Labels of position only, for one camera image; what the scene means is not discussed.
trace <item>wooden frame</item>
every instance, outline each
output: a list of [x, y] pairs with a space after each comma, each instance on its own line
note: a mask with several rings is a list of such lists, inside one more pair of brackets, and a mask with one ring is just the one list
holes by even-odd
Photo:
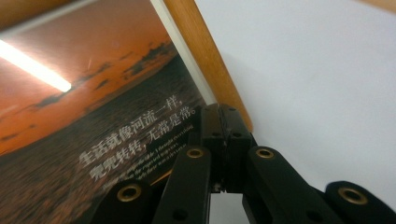
[[364, 3], [383, 8], [387, 11], [396, 13], [396, 1], [394, 0], [361, 0]]
[[220, 104], [236, 107], [250, 131], [252, 122], [219, 50], [193, 0], [151, 0], [174, 42], [183, 42]]

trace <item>orange sky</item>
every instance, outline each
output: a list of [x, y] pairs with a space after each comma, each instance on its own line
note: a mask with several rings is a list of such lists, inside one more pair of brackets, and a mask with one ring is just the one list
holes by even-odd
[[67, 126], [175, 55], [162, 55], [134, 78], [124, 78], [128, 73], [123, 72], [151, 49], [170, 44], [149, 0], [98, 1], [4, 41], [59, 73], [74, 89], [62, 95], [0, 59], [0, 155]]

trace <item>white surface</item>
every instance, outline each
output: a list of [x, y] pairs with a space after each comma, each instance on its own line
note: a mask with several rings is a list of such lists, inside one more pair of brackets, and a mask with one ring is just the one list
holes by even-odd
[[[347, 180], [395, 210], [396, 14], [349, 0], [196, 3], [258, 143], [320, 190]], [[239, 198], [212, 203], [224, 205], [211, 223], [241, 223], [223, 214]]]

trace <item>poster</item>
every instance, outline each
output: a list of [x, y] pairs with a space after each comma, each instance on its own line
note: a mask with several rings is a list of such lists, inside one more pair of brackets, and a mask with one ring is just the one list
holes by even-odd
[[0, 50], [0, 223], [86, 223], [117, 182], [168, 172], [198, 128], [205, 100], [149, 0], [92, 2]]

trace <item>black plastic part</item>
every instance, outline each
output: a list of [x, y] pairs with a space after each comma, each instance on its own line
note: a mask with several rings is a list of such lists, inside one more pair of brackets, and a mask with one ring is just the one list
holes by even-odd
[[[124, 195], [132, 196], [137, 192], [133, 189], [139, 188], [138, 197], [129, 202], [120, 201], [118, 194], [125, 187], [134, 186], [131, 192], [124, 191]], [[150, 186], [141, 181], [129, 179], [116, 184], [106, 197], [101, 201], [96, 209], [91, 224], [108, 224], [108, 223], [130, 223], [140, 224], [150, 222], [150, 206], [152, 205], [152, 189]]]
[[272, 223], [271, 213], [250, 178], [246, 180], [242, 205], [250, 224]]
[[276, 150], [253, 147], [247, 172], [273, 223], [344, 223]]
[[153, 224], [208, 223], [210, 162], [204, 147], [180, 150]]
[[252, 136], [238, 110], [221, 105], [219, 111], [224, 135], [227, 137], [224, 187], [228, 193], [242, 193], [246, 177], [246, 158], [252, 147]]
[[199, 133], [189, 133], [189, 141], [187, 146], [199, 146], [201, 145], [201, 135]]
[[201, 111], [201, 146], [212, 152], [212, 192], [220, 193], [225, 176], [225, 136], [222, 130], [219, 114], [219, 105], [213, 104], [204, 107]]
[[396, 223], [392, 209], [359, 185], [333, 182], [327, 186], [325, 198], [347, 223]]

